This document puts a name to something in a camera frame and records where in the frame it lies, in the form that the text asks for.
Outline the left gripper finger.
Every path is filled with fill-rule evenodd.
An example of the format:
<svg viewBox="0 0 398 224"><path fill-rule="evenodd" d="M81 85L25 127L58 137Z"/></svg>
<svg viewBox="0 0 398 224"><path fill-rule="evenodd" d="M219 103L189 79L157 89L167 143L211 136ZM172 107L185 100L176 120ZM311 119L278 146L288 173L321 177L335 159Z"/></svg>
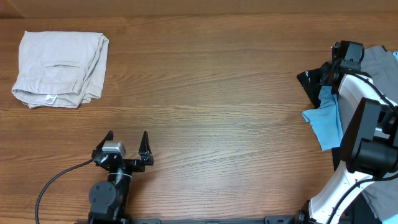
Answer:
<svg viewBox="0 0 398 224"><path fill-rule="evenodd" d="M149 135L147 131L144 131L141 144L139 147L139 155L142 160L153 160L152 151L149 144Z"/></svg>
<svg viewBox="0 0 398 224"><path fill-rule="evenodd" d="M102 151L102 148L105 144L106 141L112 141L114 137L114 133L112 130L110 130L107 135L103 138L103 140L96 146L95 150L96 151Z"/></svg>

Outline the grey shorts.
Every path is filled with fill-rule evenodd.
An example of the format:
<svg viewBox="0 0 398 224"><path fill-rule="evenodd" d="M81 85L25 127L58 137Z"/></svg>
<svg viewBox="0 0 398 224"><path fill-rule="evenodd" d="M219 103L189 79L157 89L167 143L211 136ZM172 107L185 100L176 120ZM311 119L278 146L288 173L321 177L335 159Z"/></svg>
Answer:
<svg viewBox="0 0 398 224"><path fill-rule="evenodd" d="M372 76L375 86L397 102L397 59L382 46L365 50L361 70ZM397 223L397 179L366 187L346 210L353 223Z"/></svg>

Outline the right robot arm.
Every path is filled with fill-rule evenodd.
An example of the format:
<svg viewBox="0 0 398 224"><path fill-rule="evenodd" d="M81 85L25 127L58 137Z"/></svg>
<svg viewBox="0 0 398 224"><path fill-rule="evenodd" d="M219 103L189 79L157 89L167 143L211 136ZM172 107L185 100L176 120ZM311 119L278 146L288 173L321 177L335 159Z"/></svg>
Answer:
<svg viewBox="0 0 398 224"><path fill-rule="evenodd" d="M299 210L292 223L338 223L341 214L369 185L397 171L397 105L366 72L344 60L324 63L297 76L302 86L331 87L355 112L340 141L340 163L321 192Z"/></svg>

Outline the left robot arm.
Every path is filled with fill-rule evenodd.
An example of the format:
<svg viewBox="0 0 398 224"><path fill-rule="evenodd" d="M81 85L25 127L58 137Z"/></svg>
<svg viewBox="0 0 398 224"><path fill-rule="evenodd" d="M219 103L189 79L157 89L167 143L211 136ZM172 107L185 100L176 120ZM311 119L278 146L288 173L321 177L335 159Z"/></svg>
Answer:
<svg viewBox="0 0 398 224"><path fill-rule="evenodd" d="M109 131L92 153L95 165L108 171L108 176L107 180L95 183L90 189L88 223L133 223L126 213L132 174L144 172L147 166L154 164L146 131L138 150L140 159L126 159L123 142L115 141L113 137L114 133Z"/></svg>

